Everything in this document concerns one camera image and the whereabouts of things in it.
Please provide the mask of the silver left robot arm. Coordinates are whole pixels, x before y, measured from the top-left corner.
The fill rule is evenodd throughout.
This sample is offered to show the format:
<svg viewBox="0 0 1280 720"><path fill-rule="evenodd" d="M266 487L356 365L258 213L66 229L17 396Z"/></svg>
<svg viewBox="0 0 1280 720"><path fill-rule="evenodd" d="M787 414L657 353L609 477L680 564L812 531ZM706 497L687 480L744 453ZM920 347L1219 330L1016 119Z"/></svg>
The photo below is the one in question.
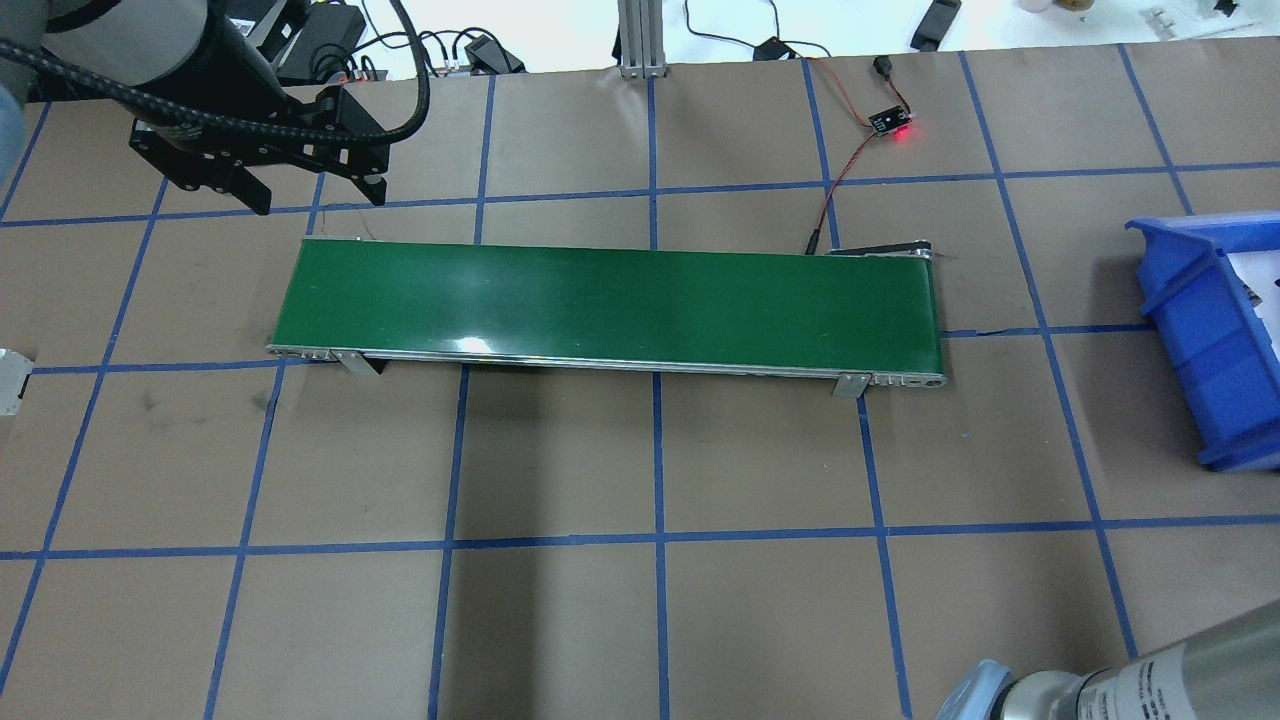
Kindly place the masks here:
<svg viewBox="0 0 1280 720"><path fill-rule="evenodd" d="M314 1L5 1L3 37L156 97L292 129L376 133L380 124L334 86L365 29L358 9ZM209 188L265 215L257 167L292 165L387 200L388 145L343 149L264 138L166 118L128 102L131 147L172 184Z"/></svg>

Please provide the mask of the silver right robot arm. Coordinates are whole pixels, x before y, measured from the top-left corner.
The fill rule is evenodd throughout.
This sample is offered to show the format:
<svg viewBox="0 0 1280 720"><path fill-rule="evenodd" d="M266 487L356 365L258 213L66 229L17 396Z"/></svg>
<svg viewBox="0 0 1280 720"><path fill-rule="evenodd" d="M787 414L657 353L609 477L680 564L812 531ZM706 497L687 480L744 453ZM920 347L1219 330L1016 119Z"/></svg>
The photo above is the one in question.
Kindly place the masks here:
<svg viewBox="0 0 1280 720"><path fill-rule="evenodd" d="M1126 664L1014 676L986 659L938 719L1276 719L1279 603L1251 610Z"/></svg>

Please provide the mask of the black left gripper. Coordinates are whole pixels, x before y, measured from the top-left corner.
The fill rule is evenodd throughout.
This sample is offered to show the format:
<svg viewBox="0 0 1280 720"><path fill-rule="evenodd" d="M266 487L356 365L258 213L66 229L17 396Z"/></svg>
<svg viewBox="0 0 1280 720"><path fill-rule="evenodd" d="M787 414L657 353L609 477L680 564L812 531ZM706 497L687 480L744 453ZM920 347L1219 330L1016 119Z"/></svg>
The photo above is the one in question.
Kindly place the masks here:
<svg viewBox="0 0 1280 720"><path fill-rule="evenodd" d="M305 137L310 132L375 135L381 126L340 86L323 88L310 102L288 95L262 54L230 20L206 20L192 54L141 91L223 119L274 128L268 135L248 132L225 120L179 119L129 104L132 149L183 190L209 187L265 217L273 191L250 169L288 164L343 177L375 208L387 204L389 143L339 146Z"/></svg>

